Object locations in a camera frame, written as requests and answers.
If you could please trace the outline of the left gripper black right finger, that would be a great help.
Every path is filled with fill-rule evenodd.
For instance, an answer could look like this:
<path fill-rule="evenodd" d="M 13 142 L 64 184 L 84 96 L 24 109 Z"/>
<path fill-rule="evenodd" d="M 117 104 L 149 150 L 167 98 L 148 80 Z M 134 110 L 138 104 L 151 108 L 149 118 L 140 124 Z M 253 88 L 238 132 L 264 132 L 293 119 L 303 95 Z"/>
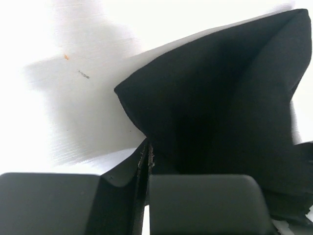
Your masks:
<path fill-rule="evenodd" d="M 272 235 L 256 181 L 244 175 L 152 175 L 152 235 Z"/>

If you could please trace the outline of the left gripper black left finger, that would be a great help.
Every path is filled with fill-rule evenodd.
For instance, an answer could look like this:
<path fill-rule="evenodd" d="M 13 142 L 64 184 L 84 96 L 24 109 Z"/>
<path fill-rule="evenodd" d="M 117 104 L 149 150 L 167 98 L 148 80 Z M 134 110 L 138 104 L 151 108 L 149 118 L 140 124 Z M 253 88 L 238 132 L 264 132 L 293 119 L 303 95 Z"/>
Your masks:
<path fill-rule="evenodd" d="M 149 142 L 103 175 L 5 173 L 0 177 L 3 235 L 139 235 Z"/>

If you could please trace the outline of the black skirt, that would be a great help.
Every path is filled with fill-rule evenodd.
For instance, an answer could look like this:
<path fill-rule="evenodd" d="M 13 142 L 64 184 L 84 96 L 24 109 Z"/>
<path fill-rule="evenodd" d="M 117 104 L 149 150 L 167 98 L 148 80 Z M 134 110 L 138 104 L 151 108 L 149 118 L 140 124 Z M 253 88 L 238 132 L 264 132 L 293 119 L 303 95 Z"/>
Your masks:
<path fill-rule="evenodd" d="M 274 219 L 312 226 L 313 145 L 291 133 L 311 56 L 311 19 L 296 9 L 184 44 L 114 91 L 152 147 L 153 174 L 248 175 Z"/>

